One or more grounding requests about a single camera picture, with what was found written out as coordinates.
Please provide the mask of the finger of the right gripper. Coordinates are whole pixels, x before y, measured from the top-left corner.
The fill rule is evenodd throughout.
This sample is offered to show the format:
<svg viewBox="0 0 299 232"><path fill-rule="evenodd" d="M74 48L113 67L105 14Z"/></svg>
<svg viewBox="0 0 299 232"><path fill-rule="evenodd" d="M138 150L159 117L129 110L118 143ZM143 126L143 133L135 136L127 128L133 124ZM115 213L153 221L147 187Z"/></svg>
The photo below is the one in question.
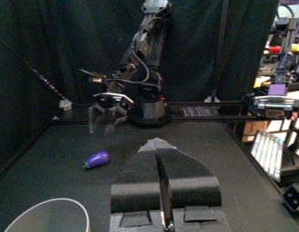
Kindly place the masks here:
<svg viewBox="0 0 299 232"><path fill-rule="evenodd" d="M87 125L90 133L95 132L97 125L103 117L103 114L105 109L98 104L94 104L87 108Z"/></svg>
<svg viewBox="0 0 299 232"><path fill-rule="evenodd" d="M126 109L121 106L114 106L106 109L106 126L105 126L105 135L109 136L115 127L125 122L127 118Z"/></svg>

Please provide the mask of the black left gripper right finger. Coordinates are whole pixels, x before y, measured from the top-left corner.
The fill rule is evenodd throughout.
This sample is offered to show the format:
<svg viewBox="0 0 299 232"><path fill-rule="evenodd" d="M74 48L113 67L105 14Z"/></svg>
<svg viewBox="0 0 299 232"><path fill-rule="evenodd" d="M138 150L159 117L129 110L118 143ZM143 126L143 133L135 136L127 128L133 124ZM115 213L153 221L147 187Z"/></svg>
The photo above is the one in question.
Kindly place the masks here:
<svg viewBox="0 0 299 232"><path fill-rule="evenodd" d="M165 140L154 139L154 149L169 232L231 232L211 171Z"/></svg>

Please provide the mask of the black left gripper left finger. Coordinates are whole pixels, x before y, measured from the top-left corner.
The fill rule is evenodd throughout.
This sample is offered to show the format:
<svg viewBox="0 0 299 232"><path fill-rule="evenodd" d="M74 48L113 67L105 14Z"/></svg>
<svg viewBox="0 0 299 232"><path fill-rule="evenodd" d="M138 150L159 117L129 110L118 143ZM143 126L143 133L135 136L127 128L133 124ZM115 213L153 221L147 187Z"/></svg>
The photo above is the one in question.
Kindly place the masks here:
<svg viewBox="0 0 299 232"><path fill-rule="evenodd" d="M147 140L114 177L109 232L163 232L162 145L158 138Z"/></svg>

